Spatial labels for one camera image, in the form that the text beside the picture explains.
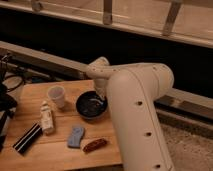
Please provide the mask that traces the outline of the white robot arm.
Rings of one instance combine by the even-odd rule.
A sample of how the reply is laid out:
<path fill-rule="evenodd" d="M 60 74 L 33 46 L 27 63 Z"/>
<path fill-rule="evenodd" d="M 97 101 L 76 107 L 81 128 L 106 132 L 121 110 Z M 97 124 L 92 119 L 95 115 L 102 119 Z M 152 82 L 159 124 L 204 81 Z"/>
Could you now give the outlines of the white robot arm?
<path fill-rule="evenodd" d="M 171 69 L 162 63 L 112 66 L 100 57 L 86 75 L 108 101 L 124 171 L 175 171 L 154 107 L 173 87 Z"/>

